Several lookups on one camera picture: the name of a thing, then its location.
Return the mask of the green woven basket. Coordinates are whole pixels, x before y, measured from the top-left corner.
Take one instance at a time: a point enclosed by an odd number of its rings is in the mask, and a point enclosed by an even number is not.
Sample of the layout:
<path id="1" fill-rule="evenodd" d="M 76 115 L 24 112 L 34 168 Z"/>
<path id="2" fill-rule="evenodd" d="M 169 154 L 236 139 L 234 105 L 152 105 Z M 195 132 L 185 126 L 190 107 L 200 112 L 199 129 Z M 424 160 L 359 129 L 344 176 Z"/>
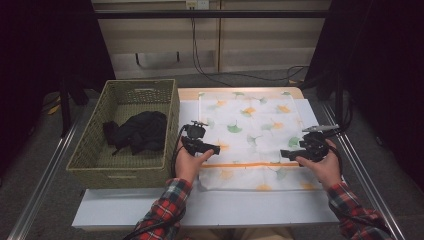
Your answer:
<path id="1" fill-rule="evenodd" d="M 163 80 L 109 80 L 69 160 L 66 170 L 89 189 L 159 188 L 172 176 L 178 141 L 180 100 L 177 83 Z M 166 115 L 164 148 L 134 154 L 107 143 L 103 124 L 121 125 L 144 111 Z"/>

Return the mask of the white leaf-print mesh laundry bag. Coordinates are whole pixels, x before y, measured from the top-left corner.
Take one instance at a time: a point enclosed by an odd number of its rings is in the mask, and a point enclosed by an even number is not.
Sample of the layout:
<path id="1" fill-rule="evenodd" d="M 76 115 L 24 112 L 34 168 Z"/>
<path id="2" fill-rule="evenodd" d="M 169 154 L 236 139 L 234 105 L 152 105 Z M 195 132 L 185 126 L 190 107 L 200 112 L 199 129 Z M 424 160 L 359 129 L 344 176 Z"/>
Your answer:
<path id="1" fill-rule="evenodd" d="M 318 123 L 306 100 L 288 92 L 202 92 L 198 120 L 203 141 L 220 148 L 199 174 L 206 190 L 318 190 L 310 170 L 283 157 L 300 148 L 304 130 Z"/>

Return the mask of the person's khaki trouser legs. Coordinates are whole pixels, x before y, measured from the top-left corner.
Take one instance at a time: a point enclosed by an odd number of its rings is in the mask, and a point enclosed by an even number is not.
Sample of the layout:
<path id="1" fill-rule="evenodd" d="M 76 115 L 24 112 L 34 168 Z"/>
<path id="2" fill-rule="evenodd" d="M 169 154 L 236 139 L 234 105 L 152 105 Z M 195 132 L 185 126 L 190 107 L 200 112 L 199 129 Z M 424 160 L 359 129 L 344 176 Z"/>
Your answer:
<path id="1" fill-rule="evenodd" d="M 294 240 L 285 227 L 233 229 L 181 229 L 175 240 Z"/>

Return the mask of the white wall outlet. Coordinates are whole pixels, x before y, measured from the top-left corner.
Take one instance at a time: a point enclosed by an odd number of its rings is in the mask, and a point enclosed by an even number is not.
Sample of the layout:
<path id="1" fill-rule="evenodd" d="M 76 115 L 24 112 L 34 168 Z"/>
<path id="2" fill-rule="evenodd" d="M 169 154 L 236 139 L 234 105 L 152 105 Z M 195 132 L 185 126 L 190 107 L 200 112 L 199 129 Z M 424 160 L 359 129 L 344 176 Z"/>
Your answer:
<path id="1" fill-rule="evenodd" d="M 209 0 L 186 0 L 186 8 L 188 10 L 208 10 L 209 7 Z"/>

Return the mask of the person's left hand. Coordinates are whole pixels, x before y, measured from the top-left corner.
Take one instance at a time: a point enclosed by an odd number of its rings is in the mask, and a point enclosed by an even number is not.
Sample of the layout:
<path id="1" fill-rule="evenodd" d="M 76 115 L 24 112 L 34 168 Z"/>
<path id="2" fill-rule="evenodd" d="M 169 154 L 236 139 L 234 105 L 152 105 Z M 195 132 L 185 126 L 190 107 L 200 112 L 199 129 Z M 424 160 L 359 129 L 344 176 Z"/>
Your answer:
<path id="1" fill-rule="evenodd" d="M 184 148 L 181 141 L 177 146 L 178 154 L 175 162 L 175 175 L 179 179 L 184 179 L 190 184 L 197 178 L 202 164 L 213 154 L 213 150 L 208 150 L 200 156 L 192 156 Z"/>

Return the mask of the black garment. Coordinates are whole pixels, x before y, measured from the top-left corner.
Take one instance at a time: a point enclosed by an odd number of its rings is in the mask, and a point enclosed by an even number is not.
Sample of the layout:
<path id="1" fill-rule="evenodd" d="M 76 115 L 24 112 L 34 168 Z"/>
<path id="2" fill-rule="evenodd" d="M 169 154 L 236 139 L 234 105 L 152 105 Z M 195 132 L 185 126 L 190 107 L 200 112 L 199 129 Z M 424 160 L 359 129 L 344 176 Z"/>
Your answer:
<path id="1" fill-rule="evenodd" d="M 167 116 L 159 111 L 144 111 L 131 116 L 125 123 L 115 121 L 102 124 L 109 145 L 115 147 L 113 155 L 129 147 L 136 155 L 142 151 L 161 151 L 165 146 Z"/>

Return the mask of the black metal stand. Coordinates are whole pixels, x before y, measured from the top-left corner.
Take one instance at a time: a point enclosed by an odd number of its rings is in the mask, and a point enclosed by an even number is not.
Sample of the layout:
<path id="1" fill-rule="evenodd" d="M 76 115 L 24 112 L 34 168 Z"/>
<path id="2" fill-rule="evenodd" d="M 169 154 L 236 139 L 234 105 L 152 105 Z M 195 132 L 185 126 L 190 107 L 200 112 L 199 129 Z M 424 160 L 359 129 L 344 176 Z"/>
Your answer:
<path id="1" fill-rule="evenodd" d="M 65 137 L 71 127 L 71 112 L 69 98 L 72 98 L 76 105 L 83 106 L 89 101 L 84 91 L 82 81 L 79 77 L 65 77 L 60 82 L 60 106 L 62 113 L 62 137 Z"/>
<path id="2" fill-rule="evenodd" d="M 339 72 L 325 72 L 317 85 L 317 97 L 319 100 L 328 100 L 335 93 L 335 121 L 343 126 L 343 80 Z"/>

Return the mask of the metal floor rail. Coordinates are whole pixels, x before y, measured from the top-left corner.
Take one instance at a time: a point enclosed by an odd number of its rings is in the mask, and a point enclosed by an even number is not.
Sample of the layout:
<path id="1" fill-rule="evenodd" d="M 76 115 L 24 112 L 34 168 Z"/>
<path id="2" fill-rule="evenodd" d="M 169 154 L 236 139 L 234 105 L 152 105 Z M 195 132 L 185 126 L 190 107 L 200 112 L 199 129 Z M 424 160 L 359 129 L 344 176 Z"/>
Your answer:
<path id="1" fill-rule="evenodd" d="M 75 119 L 71 123 L 67 133 L 59 139 L 57 147 L 49 160 L 49 163 L 43 172 L 42 177 L 33 191 L 24 210 L 21 212 L 16 224 L 14 225 L 7 240 L 25 240 L 28 232 L 37 216 L 39 209 L 45 199 L 46 193 L 50 188 L 53 178 L 59 168 L 65 153 L 68 151 L 69 145 L 72 142 L 76 129 L 80 123 L 83 110 L 77 110 Z"/>
<path id="2" fill-rule="evenodd" d="M 380 192 L 376 188 L 348 135 L 342 132 L 337 133 L 336 137 L 370 203 L 383 215 L 386 226 L 389 228 L 393 238 L 395 240 L 405 240 L 404 234 L 398 226 L 391 210 L 388 208 L 386 202 L 383 200 Z"/>

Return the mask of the person's right hand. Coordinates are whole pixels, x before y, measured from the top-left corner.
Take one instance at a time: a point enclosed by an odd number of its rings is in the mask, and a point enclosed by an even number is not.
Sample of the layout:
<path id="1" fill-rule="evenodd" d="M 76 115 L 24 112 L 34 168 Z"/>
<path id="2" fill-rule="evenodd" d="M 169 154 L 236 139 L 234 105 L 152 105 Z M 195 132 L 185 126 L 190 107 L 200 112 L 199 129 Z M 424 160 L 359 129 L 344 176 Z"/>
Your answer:
<path id="1" fill-rule="evenodd" d="M 324 190 L 342 182 L 339 158 L 333 151 L 336 145 L 329 139 L 326 139 L 326 143 L 330 146 L 330 150 L 320 162 L 312 162 L 301 156 L 296 158 L 300 165 L 313 172 Z"/>

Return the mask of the yellow floor tape strip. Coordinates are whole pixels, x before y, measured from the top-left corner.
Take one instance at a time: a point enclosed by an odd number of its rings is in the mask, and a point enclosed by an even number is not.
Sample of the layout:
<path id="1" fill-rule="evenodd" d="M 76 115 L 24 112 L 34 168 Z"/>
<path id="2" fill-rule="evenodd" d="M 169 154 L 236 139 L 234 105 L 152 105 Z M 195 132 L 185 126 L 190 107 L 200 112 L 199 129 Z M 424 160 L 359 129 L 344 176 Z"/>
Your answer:
<path id="1" fill-rule="evenodd" d="M 60 106 L 61 106 L 61 97 L 58 97 L 54 101 L 53 106 L 48 109 L 47 114 L 48 115 L 53 115 L 54 113 L 56 113 L 60 109 Z"/>

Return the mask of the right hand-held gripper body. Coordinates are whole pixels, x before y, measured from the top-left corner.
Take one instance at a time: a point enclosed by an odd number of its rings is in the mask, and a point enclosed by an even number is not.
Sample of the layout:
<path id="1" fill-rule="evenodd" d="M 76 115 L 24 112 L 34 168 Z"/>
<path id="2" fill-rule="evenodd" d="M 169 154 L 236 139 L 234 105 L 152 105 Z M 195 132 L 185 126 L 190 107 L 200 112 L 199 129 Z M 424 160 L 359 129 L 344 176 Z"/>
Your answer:
<path id="1" fill-rule="evenodd" d="M 320 162 L 329 152 L 333 152 L 337 158 L 340 154 L 337 149 L 327 142 L 325 132 L 335 130 L 338 125 L 316 125 L 303 129 L 305 135 L 303 140 L 300 141 L 300 146 L 303 150 L 299 155 L 312 162 Z"/>

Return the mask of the dark curtain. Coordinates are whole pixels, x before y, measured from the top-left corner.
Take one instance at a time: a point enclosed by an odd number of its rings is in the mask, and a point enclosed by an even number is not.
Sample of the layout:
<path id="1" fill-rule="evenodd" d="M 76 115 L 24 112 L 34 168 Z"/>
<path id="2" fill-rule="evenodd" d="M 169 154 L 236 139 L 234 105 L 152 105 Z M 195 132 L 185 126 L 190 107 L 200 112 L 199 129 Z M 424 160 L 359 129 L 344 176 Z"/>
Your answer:
<path id="1" fill-rule="evenodd" d="M 0 0 L 0 176 L 66 87 L 101 91 L 115 77 L 92 0 Z"/>
<path id="2" fill-rule="evenodd" d="M 424 191 L 424 0 L 331 0 L 306 81 L 341 84 Z"/>

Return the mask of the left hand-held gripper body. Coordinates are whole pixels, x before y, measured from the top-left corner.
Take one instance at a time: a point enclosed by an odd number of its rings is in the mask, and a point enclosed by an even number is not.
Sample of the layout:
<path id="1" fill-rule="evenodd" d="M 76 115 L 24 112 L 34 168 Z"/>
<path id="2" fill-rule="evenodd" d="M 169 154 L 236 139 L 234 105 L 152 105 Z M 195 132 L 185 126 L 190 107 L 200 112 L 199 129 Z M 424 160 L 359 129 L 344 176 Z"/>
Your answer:
<path id="1" fill-rule="evenodd" d="M 183 126 L 186 135 L 181 141 L 188 153 L 194 156 L 196 153 L 204 153 L 207 150 L 207 145 L 202 141 L 206 129 L 201 122 L 193 121 L 192 125 L 186 124 Z"/>

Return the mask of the black horizontal frame bar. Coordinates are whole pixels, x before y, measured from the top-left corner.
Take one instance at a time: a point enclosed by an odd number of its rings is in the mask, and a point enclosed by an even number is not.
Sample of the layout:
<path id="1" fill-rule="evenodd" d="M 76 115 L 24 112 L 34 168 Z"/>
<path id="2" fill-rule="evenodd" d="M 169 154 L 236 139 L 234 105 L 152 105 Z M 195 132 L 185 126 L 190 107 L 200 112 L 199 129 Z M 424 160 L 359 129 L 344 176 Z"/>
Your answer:
<path id="1" fill-rule="evenodd" d="M 326 10 L 96 10 L 98 19 L 325 18 Z"/>

